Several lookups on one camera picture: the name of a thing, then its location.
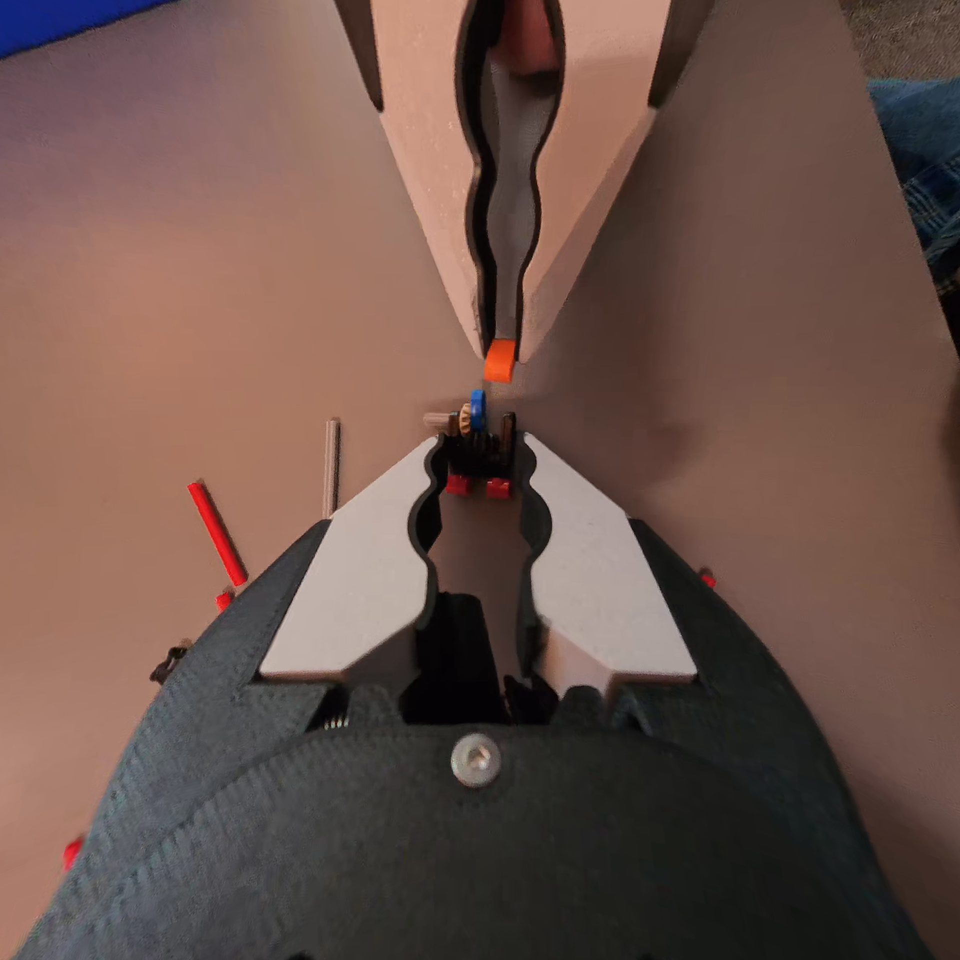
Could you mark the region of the long grey lego axle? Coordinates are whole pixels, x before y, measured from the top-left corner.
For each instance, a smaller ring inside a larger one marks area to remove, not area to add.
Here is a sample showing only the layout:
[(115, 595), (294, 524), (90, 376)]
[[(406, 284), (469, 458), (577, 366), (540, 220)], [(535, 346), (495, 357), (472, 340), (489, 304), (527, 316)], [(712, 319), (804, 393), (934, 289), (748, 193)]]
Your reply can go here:
[(326, 422), (323, 439), (321, 516), (330, 520), (339, 506), (342, 423), (338, 417)]

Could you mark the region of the blue plastic bin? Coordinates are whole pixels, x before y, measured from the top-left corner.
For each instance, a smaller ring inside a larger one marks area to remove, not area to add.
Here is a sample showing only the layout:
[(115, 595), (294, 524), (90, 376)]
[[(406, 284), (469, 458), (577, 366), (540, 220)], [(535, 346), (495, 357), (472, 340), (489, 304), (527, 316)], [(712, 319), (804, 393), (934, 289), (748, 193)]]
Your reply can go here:
[(1, 58), (136, 16), (166, 1), (1, 1)]

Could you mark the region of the long red lego axle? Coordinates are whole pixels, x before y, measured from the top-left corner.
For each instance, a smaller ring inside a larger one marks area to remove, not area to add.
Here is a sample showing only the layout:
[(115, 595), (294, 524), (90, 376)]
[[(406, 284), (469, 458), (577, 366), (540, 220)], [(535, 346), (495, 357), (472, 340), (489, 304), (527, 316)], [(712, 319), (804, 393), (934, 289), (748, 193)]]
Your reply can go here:
[(186, 486), (186, 490), (198, 511), (229, 582), (234, 588), (243, 587), (248, 582), (246, 566), (206, 484), (194, 481)]

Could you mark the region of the person's plaid shirt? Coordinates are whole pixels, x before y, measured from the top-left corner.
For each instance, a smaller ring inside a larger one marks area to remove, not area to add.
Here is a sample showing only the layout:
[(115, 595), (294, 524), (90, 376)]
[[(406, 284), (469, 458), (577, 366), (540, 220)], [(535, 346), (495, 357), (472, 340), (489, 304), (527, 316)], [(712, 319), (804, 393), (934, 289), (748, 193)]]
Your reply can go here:
[(926, 166), (902, 187), (938, 298), (958, 294), (959, 155)]

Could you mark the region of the person's right hand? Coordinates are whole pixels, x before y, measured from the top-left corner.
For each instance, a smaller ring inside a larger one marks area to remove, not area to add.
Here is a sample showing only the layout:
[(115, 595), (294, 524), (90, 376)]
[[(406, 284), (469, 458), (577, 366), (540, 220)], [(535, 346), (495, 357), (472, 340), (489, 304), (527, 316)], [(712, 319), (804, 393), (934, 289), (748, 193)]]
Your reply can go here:
[(559, 71), (559, 50), (545, 1), (505, 2), (493, 58), (518, 77)]

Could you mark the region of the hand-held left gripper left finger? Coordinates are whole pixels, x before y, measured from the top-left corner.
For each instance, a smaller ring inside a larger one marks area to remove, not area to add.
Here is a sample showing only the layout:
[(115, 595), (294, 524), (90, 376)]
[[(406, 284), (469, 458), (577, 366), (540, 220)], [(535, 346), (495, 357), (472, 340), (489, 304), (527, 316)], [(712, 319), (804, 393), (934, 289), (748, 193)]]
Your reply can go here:
[(337, 510), (260, 666), (268, 682), (380, 686), (418, 676), (417, 637), (438, 596), (442, 438), (428, 438)]

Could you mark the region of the person's blue jeans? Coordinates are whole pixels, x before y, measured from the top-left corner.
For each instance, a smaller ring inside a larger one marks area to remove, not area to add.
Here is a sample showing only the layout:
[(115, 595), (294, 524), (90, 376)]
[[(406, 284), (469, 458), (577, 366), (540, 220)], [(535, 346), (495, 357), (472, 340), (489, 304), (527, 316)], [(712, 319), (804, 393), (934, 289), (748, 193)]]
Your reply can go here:
[(958, 75), (927, 80), (870, 78), (867, 89), (901, 184), (958, 157)]

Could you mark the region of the black lego gear assembly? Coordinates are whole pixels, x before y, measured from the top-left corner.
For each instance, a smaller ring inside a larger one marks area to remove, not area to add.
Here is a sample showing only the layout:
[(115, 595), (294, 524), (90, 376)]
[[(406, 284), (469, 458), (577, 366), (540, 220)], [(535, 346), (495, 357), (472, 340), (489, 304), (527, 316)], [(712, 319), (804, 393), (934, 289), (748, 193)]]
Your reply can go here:
[(495, 430), (489, 413), (487, 392), (477, 388), (456, 411), (422, 415), (424, 427), (442, 438), (445, 493), (467, 498), (482, 486), (488, 500), (512, 498), (517, 417), (514, 412), (502, 414)]

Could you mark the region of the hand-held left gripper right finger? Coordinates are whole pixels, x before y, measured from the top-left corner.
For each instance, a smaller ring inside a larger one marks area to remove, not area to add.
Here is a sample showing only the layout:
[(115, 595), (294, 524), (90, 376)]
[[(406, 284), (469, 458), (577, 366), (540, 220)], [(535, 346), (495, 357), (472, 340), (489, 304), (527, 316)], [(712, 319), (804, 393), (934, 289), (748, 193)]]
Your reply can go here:
[(697, 667), (625, 510), (533, 434), (516, 446), (529, 549), (516, 649), (523, 676), (563, 699), (640, 683), (685, 685)]

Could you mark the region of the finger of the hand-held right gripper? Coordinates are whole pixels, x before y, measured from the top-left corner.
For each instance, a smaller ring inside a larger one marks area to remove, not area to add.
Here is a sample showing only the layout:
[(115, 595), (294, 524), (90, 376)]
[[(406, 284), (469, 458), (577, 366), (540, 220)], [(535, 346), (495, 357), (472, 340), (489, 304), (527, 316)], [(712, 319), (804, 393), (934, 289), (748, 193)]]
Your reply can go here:
[(372, 1), (380, 122), (438, 274), (474, 353), (493, 339), (486, 228), (486, 143), (471, 106), (483, 56), (471, 39), (477, 2)]
[(554, 326), (650, 132), (649, 104), (668, 1), (545, 3), (559, 85), (537, 146), (534, 240), (521, 273), (517, 361)]

